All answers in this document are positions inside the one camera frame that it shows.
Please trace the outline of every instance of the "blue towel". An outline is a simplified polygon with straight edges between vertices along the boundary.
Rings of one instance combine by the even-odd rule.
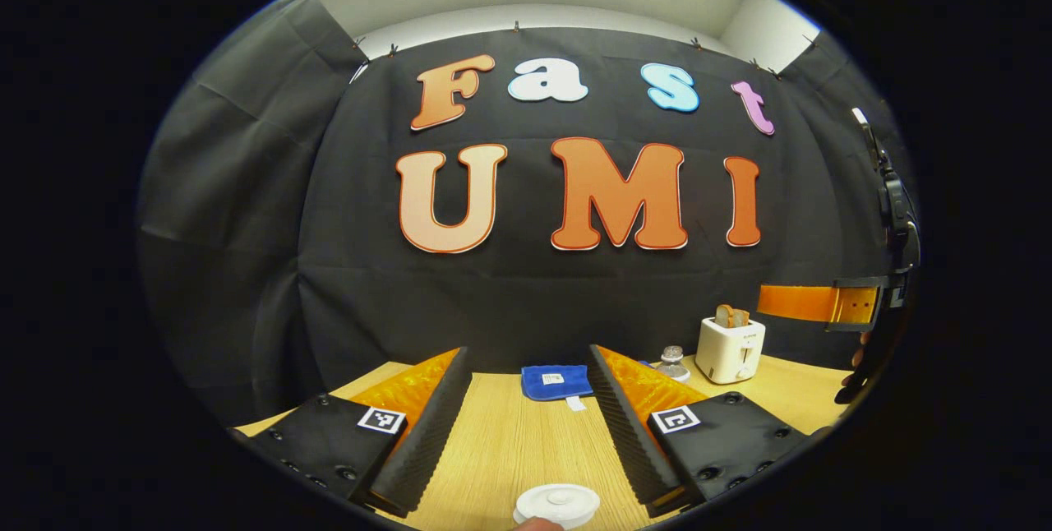
[[[530,400],[562,400],[574,395],[589,395],[591,392],[591,386],[588,385],[588,367],[585,365],[523,367],[523,395]]]

